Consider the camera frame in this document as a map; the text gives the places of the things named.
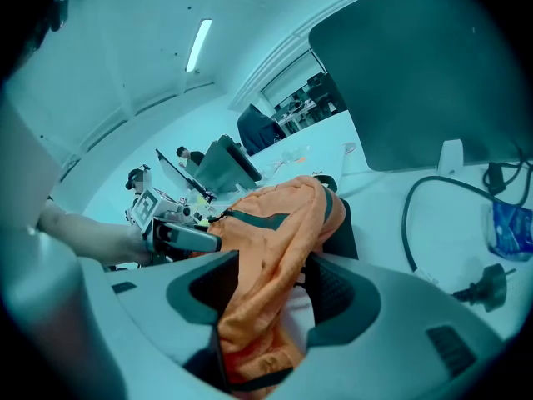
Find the black strap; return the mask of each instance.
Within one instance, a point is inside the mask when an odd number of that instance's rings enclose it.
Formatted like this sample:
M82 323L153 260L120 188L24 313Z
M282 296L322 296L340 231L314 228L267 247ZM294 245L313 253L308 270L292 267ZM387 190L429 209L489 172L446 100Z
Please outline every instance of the black strap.
M234 210L230 216L233 216L248 225L252 225L253 227L267 228L276 231L289 215L288 213L275 213L270 217L256 217L249 213Z
M330 191L324 187L324 194L326 194L326 211L324 212L324 223L331 215L331 210L333 209L333 197L331 196Z
M272 387L273 385L278 385L283 382L289 373L292 372L292 367L287 369L278 370L277 372L268 373L262 377L256 377L251 381L246 381L242 383L232 383L230 388L232 391L256 391L261 388Z
M315 178L318 179L321 183L325 183L329 189L336 193L337 185L333 177L329 175L315 175Z
M225 218L227 216L230 216L232 215L232 210L231 209L226 209L224 212L222 212L220 215L218 215L217 217L209 217L207 219L207 221L209 223L215 223L217 221L220 221L222 218Z

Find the ceiling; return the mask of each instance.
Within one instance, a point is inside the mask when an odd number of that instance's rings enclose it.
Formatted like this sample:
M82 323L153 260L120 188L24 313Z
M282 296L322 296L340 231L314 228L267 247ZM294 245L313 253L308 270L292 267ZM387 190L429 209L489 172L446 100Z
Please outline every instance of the ceiling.
M70 0L63 28L48 33L7 91L57 153L81 156L158 100L211 82L231 92L269 48L331 1ZM203 18L212 28L197 70L186 73Z

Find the human arm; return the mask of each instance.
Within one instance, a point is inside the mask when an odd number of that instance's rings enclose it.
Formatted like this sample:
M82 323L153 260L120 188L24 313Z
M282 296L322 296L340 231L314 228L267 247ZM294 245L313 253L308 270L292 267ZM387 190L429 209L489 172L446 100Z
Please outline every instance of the human arm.
M37 227L66 243L79 257L94 258L104 266L150 262L138 227L66 213L52 200L45 203Z

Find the hand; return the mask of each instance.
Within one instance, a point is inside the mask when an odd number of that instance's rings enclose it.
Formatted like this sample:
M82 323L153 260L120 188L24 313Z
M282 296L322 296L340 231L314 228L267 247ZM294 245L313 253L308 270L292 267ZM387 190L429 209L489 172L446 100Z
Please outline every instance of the hand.
M121 260L126 263L148 265L152 257L142 240L141 229L134 225L124 227L124 234L119 245Z

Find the computer monitor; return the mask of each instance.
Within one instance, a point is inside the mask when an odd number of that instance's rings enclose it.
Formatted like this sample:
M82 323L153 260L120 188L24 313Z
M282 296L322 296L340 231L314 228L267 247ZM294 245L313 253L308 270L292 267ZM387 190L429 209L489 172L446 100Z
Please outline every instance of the computer monitor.
M206 189L200 185L195 179L189 178L184 175L178 168L176 168L163 154L156 148L157 159L161 165L162 171L165 176L176 185L180 190L185 192L188 189L197 190L207 201L215 198L210 195Z
M453 139L466 164L518 160L516 147L533 156L530 85L477 0L358 0L309 42L370 168L434 168Z
M241 149L233 142L233 140L227 135L222 135L218 139L218 143L226 149L226 151L232 156L239 166L248 174L253 181L261 181L261 174L253 167L248 160L247 156L241 151Z
M196 179L214 193L235 192L237 184L248 190L257 187L247 171L217 141L207 150L197 170Z

